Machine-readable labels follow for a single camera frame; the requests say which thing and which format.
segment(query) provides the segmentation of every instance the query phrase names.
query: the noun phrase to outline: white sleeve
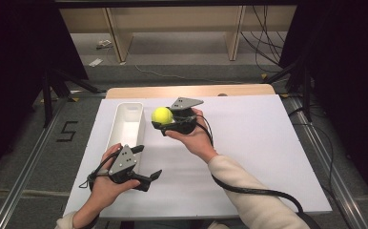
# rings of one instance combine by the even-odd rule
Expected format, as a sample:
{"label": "white sleeve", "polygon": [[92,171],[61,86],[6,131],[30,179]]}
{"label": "white sleeve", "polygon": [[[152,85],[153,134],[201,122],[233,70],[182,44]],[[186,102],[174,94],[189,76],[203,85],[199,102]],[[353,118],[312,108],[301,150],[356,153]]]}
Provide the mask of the white sleeve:
{"label": "white sleeve", "polygon": [[73,216],[76,212],[68,213],[61,219],[56,221],[55,229],[73,229]]}
{"label": "white sleeve", "polygon": [[[267,189],[228,156],[215,156],[208,163],[212,175],[234,187]],[[279,198],[238,194],[225,190],[241,220],[253,229],[305,229],[308,225]]]}

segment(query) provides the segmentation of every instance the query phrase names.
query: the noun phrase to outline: tripod leg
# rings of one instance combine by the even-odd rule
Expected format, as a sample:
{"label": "tripod leg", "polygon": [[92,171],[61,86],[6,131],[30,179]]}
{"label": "tripod leg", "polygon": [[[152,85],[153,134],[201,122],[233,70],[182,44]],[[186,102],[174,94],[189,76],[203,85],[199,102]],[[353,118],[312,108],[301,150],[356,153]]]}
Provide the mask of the tripod leg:
{"label": "tripod leg", "polygon": [[42,77],[42,94],[44,96],[44,105],[45,105],[44,127],[47,127],[52,120],[51,86],[47,72],[45,72],[44,76]]}
{"label": "tripod leg", "polygon": [[290,73],[296,66],[296,62],[292,63],[291,65],[289,65],[288,67],[286,67],[285,69],[283,69],[281,72],[276,73],[275,75],[269,77],[267,80],[264,80],[264,84],[271,84],[276,82],[277,80],[279,80],[280,78],[282,78],[283,76],[285,76],[286,74]]}
{"label": "tripod leg", "polygon": [[303,80],[303,113],[309,122],[312,122],[312,118],[310,115],[310,90],[311,90],[311,77],[307,68],[305,67],[304,71],[304,80]]}
{"label": "tripod leg", "polygon": [[64,79],[70,80],[71,82],[77,84],[78,86],[88,90],[91,93],[94,94],[101,94],[104,93],[105,90],[98,90],[97,88],[93,87],[92,85],[85,83],[71,75],[69,75],[68,73],[65,73],[63,71],[57,70],[57,69],[51,69],[54,73],[56,73],[59,76],[62,76]]}

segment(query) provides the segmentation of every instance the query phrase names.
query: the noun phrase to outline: black panel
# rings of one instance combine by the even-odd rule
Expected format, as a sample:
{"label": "black panel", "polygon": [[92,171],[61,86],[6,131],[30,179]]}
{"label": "black panel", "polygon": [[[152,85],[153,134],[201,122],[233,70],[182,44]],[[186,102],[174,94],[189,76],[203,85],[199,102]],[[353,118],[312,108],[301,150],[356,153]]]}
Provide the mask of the black panel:
{"label": "black panel", "polygon": [[313,49],[315,92],[368,184],[368,2],[345,3]]}
{"label": "black panel", "polygon": [[59,11],[0,1],[0,157],[31,111],[48,67],[87,78]]}

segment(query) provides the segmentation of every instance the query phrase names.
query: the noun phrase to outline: wrist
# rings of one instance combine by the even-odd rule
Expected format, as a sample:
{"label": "wrist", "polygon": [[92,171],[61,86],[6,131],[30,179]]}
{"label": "wrist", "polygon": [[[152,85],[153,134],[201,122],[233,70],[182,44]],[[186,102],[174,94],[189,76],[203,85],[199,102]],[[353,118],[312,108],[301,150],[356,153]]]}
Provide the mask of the wrist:
{"label": "wrist", "polygon": [[205,161],[205,163],[209,163],[209,161],[214,158],[215,156],[218,156],[218,153],[214,148],[207,150],[203,152],[199,157],[201,157],[202,160]]}
{"label": "wrist", "polygon": [[103,209],[91,204],[90,199],[73,216],[73,228],[82,228],[89,225]]}

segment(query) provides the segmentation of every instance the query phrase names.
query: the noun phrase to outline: finger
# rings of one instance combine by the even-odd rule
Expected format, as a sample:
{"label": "finger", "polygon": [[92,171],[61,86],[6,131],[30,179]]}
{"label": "finger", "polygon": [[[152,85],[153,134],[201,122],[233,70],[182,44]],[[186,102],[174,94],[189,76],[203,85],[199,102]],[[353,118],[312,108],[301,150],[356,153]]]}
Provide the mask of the finger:
{"label": "finger", "polygon": [[176,132],[176,131],[166,131],[165,134],[166,134],[166,136],[169,136],[172,139],[176,139],[176,140],[179,140],[180,137],[182,136],[181,133]]}
{"label": "finger", "polygon": [[140,184],[139,180],[137,179],[130,179],[125,183],[119,184],[119,188],[121,188],[122,192],[128,191]]}
{"label": "finger", "polygon": [[203,112],[201,110],[198,110],[197,108],[192,108],[193,109],[193,112],[196,114],[196,115],[201,115],[203,116]]}
{"label": "finger", "polygon": [[112,147],[110,147],[103,155],[103,158],[101,159],[101,161],[103,161],[107,156],[109,156],[112,153],[115,153],[119,148],[121,148],[121,143],[117,143],[115,145],[113,145]]}

